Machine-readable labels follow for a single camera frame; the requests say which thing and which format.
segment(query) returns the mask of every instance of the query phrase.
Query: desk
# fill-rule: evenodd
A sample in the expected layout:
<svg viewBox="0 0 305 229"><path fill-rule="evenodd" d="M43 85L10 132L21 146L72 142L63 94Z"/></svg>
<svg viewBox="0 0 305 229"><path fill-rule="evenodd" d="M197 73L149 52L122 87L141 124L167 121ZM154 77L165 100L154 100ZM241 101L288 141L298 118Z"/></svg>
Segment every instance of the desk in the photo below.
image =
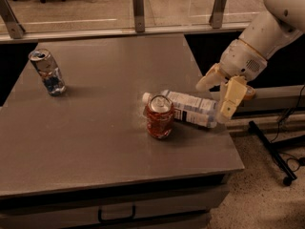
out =
<svg viewBox="0 0 305 229"><path fill-rule="evenodd" d="M96 228L101 212L103 228L204 227L227 177L244 169L226 128L174 122L157 140L142 115L144 92L196 94L184 36L37 48L52 53L68 89L49 96L28 63L0 111L0 227Z"/></svg>

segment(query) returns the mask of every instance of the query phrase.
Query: drawer handle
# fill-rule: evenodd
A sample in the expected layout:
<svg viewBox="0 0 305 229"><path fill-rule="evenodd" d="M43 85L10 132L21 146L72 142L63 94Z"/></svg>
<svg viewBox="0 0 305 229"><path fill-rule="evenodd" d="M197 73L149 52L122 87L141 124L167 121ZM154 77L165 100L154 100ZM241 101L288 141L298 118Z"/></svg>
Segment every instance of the drawer handle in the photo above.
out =
<svg viewBox="0 0 305 229"><path fill-rule="evenodd" d="M109 225L109 224L116 224L116 223L122 223L126 221L133 220L135 217L135 205L132 206L132 214L126 218L120 218L120 219L102 219L102 210L98 210L98 221L103 225Z"/></svg>

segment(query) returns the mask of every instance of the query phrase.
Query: tabletop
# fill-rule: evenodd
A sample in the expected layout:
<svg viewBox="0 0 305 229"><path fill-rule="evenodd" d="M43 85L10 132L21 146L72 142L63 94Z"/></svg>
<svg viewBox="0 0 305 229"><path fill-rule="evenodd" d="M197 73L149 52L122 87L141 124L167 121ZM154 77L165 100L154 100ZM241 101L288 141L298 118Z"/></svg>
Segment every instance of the tabletop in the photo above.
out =
<svg viewBox="0 0 305 229"><path fill-rule="evenodd" d="M146 130L145 92L197 93L201 73L181 34L46 42L67 85L48 95L28 62L0 111L0 198L242 170L223 125Z"/></svg>

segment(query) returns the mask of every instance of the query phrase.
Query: black metal stand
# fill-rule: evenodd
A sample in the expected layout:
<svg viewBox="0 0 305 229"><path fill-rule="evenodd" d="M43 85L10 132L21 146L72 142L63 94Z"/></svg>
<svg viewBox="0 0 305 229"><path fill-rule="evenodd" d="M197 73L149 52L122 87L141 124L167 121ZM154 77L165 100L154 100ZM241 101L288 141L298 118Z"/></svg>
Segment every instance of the black metal stand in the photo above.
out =
<svg viewBox="0 0 305 229"><path fill-rule="evenodd" d="M250 121L249 125L250 125L250 131L257 134L257 136L263 142L265 148L269 151L270 155L277 162L278 166L283 170L283 172L286 173L287 176L284 178L283 183L286 186L290 186L292 184L293 180L297 179L297 176L289 168L289 166L283 160L283 158L280 156L277 149L283 148L283 147L288 146L288 145L296 144L299 141L304 141L305 140L305 135L272 143L266 138L266 136L260 131L260 129L256 126L256 124L253 121Z"/></svg>

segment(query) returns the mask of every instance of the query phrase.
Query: silver can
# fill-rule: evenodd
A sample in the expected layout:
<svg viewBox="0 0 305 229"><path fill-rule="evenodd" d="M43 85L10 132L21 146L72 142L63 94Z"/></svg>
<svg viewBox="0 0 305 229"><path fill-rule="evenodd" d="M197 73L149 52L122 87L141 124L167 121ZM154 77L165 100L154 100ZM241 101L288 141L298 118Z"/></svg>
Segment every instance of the silver can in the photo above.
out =
<svg viewBox="0 0 305 229"><path fill-rule="evenodd" d="M156 95L146 105L147 130L155 138L167 137L173 128L174 107L169 98Z"/></svg>
<svg viewBox="0 0 305 229"><path fill-rule="evenodd" d="M29 54L29 60L42 78L48 93L57 96L66 90L58 65L46 49L38 49Z"/></svg>

